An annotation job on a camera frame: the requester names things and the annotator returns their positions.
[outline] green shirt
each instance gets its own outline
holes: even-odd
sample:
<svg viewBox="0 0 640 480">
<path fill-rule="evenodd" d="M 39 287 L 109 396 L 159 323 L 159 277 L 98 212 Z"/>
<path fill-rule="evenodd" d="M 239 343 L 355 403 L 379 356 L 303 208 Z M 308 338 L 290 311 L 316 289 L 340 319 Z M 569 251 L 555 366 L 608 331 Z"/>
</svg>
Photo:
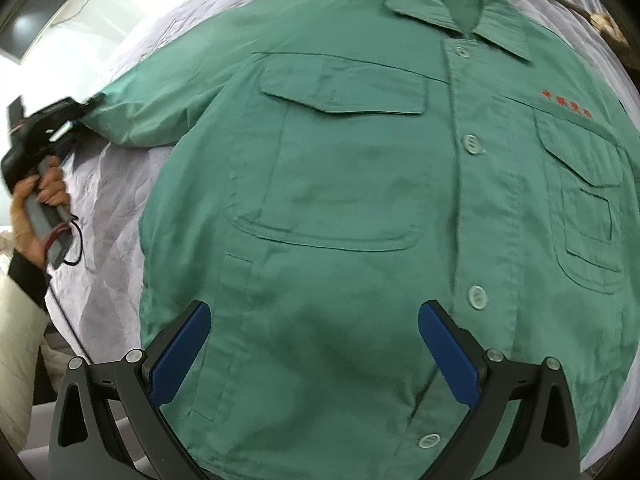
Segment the green shirt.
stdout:
<svg viewBox="0 0 640 480">
<path fill-rule="evenodd" d="M 140 221 L 140 317 L 146 345 L 212 309 L 164 409 L 200 465 L 419 478 L 465 415 L 429 299 L 485 348 L 560 359 L 590 448 L 640 333 L 640 137 L 552 32 L 506 0 L 257 0 L 105 92 L 105 137 L 180 140 Z"/>
</svg>

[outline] button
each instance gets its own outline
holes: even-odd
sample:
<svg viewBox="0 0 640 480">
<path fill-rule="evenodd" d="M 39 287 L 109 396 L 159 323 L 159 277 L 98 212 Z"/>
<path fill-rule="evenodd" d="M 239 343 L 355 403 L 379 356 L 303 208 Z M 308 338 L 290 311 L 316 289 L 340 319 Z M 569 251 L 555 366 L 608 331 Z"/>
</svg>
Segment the button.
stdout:
<svg viewBox="0 0 640 480">
<path fill-rule="evenodd" d="M 422 449 L 429 449 L 433 446 L 436 446 L 439 442 L 440 435 L 437 433 L 431 433 L 422 437 L 418 442 L 418 446 L 420 446 Z"/>
<path fill-rule="evenodd" d="M 462 57 L 467 57 L 467 58 L 471 57 L 469 54 L 469 51 L 463 46 L 456 47 L 456 54 Z"/>
<path fill-rule="evenodd" d="M 465 135 L 462 137 L 462 144 L 465 145 L 465 149 L 471 153 L 471 155 L 477 155 L 482 152 L 482 144 L 480 143 L 480 139 L 478 139 L 475 135 Z"/>
<path fill-rule="evenodd" d="M 487 300 L 486 291 L 481 286 L 474 285 L 469 289 L 469 303 L 474 309 L 484 309 Z"/>
</svg>

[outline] jacket collar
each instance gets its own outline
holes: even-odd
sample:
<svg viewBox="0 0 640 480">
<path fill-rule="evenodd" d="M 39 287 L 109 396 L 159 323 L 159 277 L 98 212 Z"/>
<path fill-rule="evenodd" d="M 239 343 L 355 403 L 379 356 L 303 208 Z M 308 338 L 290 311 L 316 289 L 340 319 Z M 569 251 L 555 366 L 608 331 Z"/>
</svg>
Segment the jacket collar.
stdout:
<svg viewBox="0 0 640 480">
<path fill-rule="evenodd" d="M 478 0 L 478 4 L 481 6 L 480 18 L 472 34 L 530 60 L 524 17 L 520 11 L 507 0 Z M 398 14 L 462 33 L 442 0 L 386 0 L 385 5 Z"/>
</svg>

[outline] shirt cuff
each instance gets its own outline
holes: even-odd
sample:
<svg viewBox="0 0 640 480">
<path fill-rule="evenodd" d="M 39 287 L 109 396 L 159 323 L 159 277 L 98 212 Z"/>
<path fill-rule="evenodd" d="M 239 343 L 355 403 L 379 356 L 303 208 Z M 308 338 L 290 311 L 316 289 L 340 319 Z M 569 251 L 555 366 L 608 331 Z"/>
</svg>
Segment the shirt cuff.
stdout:
<svg viewBox="0 0 640 480">
<path fill-rule="evenodd" d="M 49 287 L 47 275 L 42 269 L 32 264 L 18 251 L 14 251 L 7 275 L 36 305 L 42 306 Z"/>
</svg>

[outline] person's arm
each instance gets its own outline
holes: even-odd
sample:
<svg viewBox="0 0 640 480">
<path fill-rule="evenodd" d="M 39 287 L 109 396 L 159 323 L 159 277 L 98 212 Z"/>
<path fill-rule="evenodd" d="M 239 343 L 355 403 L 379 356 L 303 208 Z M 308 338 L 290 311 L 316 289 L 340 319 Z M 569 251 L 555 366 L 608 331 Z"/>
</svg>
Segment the person's arm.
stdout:
<svg viewBox="0 0 640 480">
<path fill-rule="evenodd" d="M 49 205 L 70 206 L 62 170 L 54 157 L 40 181 L 38 199 Z M 23 211 L 38 177 L 19 182 L 14 189 L 11 220 L 15 252 L 7 276 L 0 277 L 0 431 L 18 452 L 27 441 L 38 347 L 48 316 L 41 307 L 47 291 L 44 245 Z"/>
</svg>

